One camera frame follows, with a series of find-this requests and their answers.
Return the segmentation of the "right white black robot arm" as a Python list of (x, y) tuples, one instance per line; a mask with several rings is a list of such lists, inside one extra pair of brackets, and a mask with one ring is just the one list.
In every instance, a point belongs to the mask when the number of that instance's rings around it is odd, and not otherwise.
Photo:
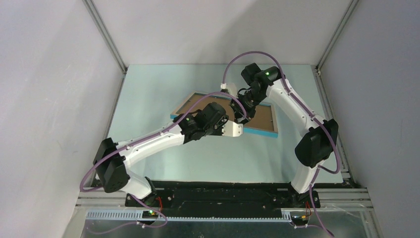
[(299, 162), (290, 182), (293, 190), (288, 193), (289, 203), (301, 207), (307, 202), (307, 192), (313, 187), (324, 161), (336, 152), (338, 123), (334, 119), (325, 120), (312, 110), (277, 66), (262, 70), (252, 63), (245, 66), (241, 76), (248, 88), (244, 94), (237, 93), (236, 100), (231, 100), (234, 121), (249, 123), (256, 115), (257, 106), (268, 98), (283, 110), (301, 136), (295, 147)]

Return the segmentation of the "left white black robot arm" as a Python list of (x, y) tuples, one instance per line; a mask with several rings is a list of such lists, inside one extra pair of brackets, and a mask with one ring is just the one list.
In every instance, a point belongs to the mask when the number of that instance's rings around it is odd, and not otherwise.
[(234, 122), (218, 103), (207, 104), (202, 110), (177, 116), (168, 127), (144, 138), (115, 143), (103, 140), (94, 159), (94, 168), (106, 193), (123, 191), (136, 197), (144, 206), (157, 199), (155, 187), (147, 177), (130, 168), (142, 159), (167, 148), (200, 140), (205, 136), (231, 135)]

